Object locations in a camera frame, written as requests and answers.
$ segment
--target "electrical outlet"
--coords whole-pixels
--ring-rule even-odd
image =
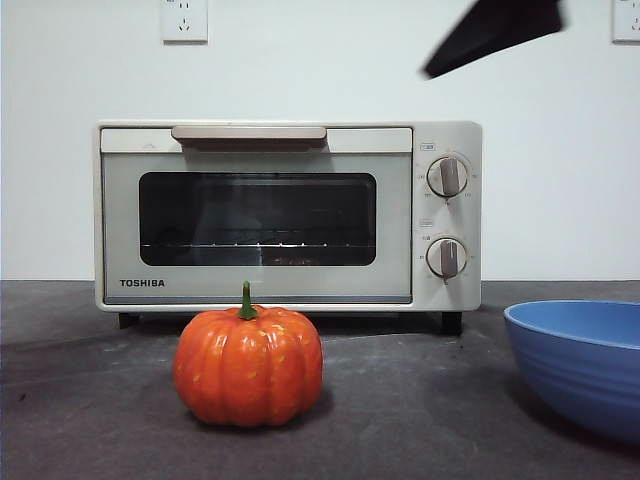
[[[640,43],[640,0],[613,0],[613,43]]]
[[[166,43],[207,43],[208,0],[160,0],[162,39]]]

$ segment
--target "oven window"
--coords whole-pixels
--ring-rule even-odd
[[[367,173],[151,172],[139,187],[148,265],[357,266],[376,256]]]

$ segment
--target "gray countertop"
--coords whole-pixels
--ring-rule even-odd
[[[437,316],[314,317],[314,408],[280,428],[208,427],[171,382],[187,318],[118,330],[90,282],[2,283],[7,479],[640,478],[640,449],[556,415],[519,377],[502,310],[640,300],[640,282],[485,282],[461,337]]]

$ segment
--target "white knob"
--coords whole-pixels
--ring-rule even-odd
[[[455,277],[467,265],[467,251],[453,238],[440,238],[433,242],[426,257],[429,269],[444,280]]]
[[[427,182],[436,195],[455,197],[467,186],[467,168],[456,155],[441,157],[429,167]]]

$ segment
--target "bowl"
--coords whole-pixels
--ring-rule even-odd
[[[529,302],[504,317],[520,373],[551,408],[640,445],[640,303]]]

